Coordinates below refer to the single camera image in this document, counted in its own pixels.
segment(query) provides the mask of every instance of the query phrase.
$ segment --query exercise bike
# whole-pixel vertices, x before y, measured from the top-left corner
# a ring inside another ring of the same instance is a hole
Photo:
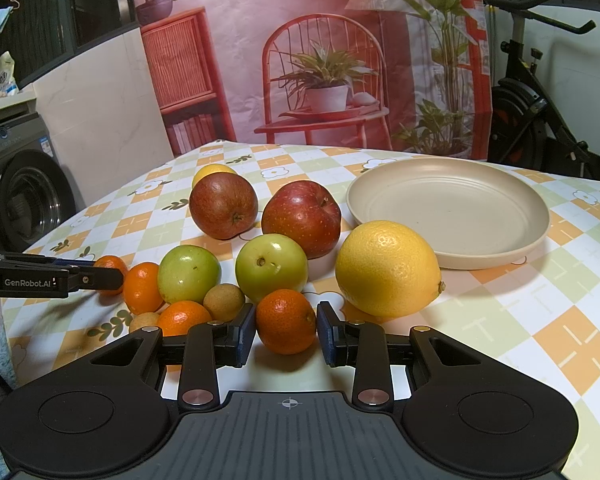
[[[536,20],[572,34],[587,34],[596,28],[588,21],[581,27],[541,16],[530,8],[549,0],[484,0],[485,4],[510,12],[513,34],[503,41],[508,55],[506,76],[492,89],[493,119],[488,161],[519,168],[600,180],[596,157],[584,140],[576,140],[555,103],[536,77],[542,52],[532,48],[534,62],[523,60],[525,21]],[[555,139],[547,136],[549,126]]]

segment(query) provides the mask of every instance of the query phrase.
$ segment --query bike handlebar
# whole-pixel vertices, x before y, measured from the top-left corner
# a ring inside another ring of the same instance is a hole
[[[502,10],[528,10],[548,2],[549,0],[484,0],[487,5],[499,7]]]
[[[523,10],[520,12],[520,15],[525,18],[529,18],[530,20],[536,20],[537,22],[546,23],[547,25],[551,25],[552,27],[561,28],[562,30],[566,30],[571,34],[577,34],[579,36],[583,34],[587,34],[591,32],[594,28],[597,27],[596,22],[593,20],[589,20],[581,27],[573,27],[573,25],[568,25],[567,23],[559,22],[558,20],[554,20],[553,18],[548,18],[546,16],[541,16],[540,14],[536,14],[534,12],[529,12],[528,10]]]

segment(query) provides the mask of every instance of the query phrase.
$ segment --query orange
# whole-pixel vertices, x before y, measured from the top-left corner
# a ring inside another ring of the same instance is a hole
[[[120,272],[122,272],[122,277],[123,278],[129,272],[129,269],[126,267],[126,263],[123,262],[117,256],[107,255],[107,256],[103,256],[101,258],[98,258],[96,260],[96,262],[93,264],[93,266],[94,267],[106,267],[107,269],[117,269]],[[100,294],[102,294],[103,296],[115,296],[116,294],[120,294],[120,292],[122,292],[122,287],[123,286],[124,286],[124,283],[117,290],[99,290],[98,292]]]
[[[189,328],[211,321],[211,314],[195,301],[176,301],[165,308],[158,318],[163,336],[187,335]]]
[[[126,274],[122,296],[136,316],[158,310],[164,303],[158,291],[158,264],[143,262],[131,267]]]
[[[256,307],[260,340],[276,354],[298,354],[315,340],[315,313],[306,298],[282,288],[266,295]]]

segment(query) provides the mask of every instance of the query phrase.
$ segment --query washing machine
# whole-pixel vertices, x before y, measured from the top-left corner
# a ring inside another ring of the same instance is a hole
[[[42,118],[0,121],[0,251],[26,250],[75,213]]]

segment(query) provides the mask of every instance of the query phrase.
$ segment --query red apple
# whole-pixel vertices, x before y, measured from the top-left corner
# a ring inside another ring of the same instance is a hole
[[[189,210],[204,234],[228,240],[251,229],[258,214],[258,197],[240,175],[211,173],[191,191]]]
[[[318,258],[338,243],[341,216],[329,191],[317,182],[297,180],[269,200],[262,213],[262,232],[288,236],[307,258]]]

